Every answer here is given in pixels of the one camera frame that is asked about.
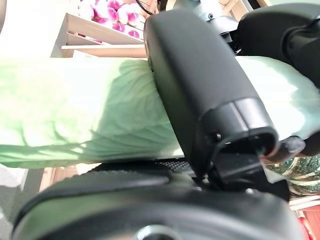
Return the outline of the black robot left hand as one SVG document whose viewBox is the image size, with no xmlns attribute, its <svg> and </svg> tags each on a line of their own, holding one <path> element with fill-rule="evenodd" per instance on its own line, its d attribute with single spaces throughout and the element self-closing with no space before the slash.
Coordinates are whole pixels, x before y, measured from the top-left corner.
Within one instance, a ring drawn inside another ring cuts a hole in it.
<svg viewBox="0 0 320 240">
<path fill-rule="evenodd" d="M 255 9 L 231 31 L 243 68 L 278 133 L 278 162 L 301 142 L 320 152 L 320 6 L 293 2 Z"/>
</svg>

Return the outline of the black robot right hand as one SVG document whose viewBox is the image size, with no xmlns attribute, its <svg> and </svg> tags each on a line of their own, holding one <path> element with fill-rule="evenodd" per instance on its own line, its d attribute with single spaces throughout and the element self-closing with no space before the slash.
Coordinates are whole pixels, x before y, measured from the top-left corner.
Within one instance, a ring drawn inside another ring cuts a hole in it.
<svg viewBox="0 0 320 240">
<path fill-rule="evenodd" d="M 171 10 L 147 19 L 148 61 L 193 173 L 138 161 L 60 181 L 20 211 L 14 240 L 301 240 L 286 180 L 260 155 L 279 137 L 220 35 Z"/>
</svg>

